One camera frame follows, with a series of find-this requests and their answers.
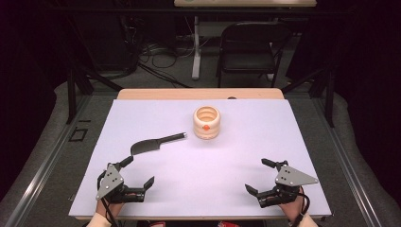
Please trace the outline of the person's right hand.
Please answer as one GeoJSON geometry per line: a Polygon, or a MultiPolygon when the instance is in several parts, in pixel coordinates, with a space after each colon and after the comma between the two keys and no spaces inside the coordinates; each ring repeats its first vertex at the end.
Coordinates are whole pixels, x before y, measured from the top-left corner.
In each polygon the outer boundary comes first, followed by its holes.
{"type": "Polygon", "coordinates": [[[295,201],[279,205],[291,224],[294,223],[305,207],[305,199],[303,197],[304,190],[300,188],[299,193],[300,196],[298,196],[295,201]]]}

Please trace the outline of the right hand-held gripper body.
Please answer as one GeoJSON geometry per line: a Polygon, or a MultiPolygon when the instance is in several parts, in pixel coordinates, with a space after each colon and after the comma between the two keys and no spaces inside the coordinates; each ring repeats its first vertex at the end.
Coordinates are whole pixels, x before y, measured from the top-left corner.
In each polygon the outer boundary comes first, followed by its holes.
{"type": "Polygon", "coordinates": [[[294,167],[287,161],[277,162],[278,175],[275,177],[275,187],[270,191],[258,192],[257,200],[261,208],[293,202],[299,195],[303,185],[318,183],[319,180],[294,167]]]}

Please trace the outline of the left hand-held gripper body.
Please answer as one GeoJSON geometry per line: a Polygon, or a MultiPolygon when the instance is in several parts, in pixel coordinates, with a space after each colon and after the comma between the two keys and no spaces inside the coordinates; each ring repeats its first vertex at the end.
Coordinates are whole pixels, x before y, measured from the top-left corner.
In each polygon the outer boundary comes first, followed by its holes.
{"type": "Polygon", "coordinates": [[[143,202],[146,189],[127,187],[120,170],[120,164],[108,164],[98,178],[96,200],[104,199],[108,203],[143,202]]]}

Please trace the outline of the person's left hand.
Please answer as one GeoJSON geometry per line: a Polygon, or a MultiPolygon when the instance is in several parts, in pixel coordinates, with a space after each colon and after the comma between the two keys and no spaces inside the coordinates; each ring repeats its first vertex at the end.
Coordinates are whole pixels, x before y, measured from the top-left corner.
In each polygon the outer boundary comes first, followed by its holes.
{"type": "Polygon", "coordinates": [[[96,203],[95,212],[100,214],[104,218],[109,218],[113,216],[116,218],[121,210],[123,209],[125,203],[109,203],[108,201],[99,200],[96,203]]]}

